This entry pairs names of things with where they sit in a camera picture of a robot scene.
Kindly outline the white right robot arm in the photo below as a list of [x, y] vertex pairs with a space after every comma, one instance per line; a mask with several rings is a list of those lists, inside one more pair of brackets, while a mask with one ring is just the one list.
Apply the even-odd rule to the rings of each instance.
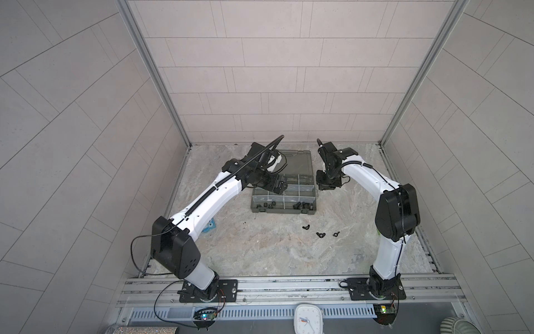
[[340, 188], [342, 179], [349, 177], [368, 191], [377, 204], [375, 226], [380, 233], [380, 245], [369, 279], [361, 287], [374, 299], [400, 300], [400, 261], [421, 223], [415, 188], [384, 176], [352, 148], [339, 150], [331, 142], [317, 143], [324, 163], [324, 169], [316, 174], [318, 188], [321, 191]]

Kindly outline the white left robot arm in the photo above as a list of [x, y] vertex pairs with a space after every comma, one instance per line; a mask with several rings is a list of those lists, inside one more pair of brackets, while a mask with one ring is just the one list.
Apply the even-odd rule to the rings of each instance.
[[276, 165], [282, 159], [277, 150], [284, 137], [266, 146], [254, 142], [242, 159], [231, 159], [215, 180], [192, 203], [171, 218], [159, 217], [152, 225], [150, 256], [172, 275], [193, 285], [193, 294], [204, 301], [218, 293], [219, 275], [202, 261], [196, 245], [202, 231], [233, 197], [247, 186], [276, 194], [283, 193], [287, 180]]

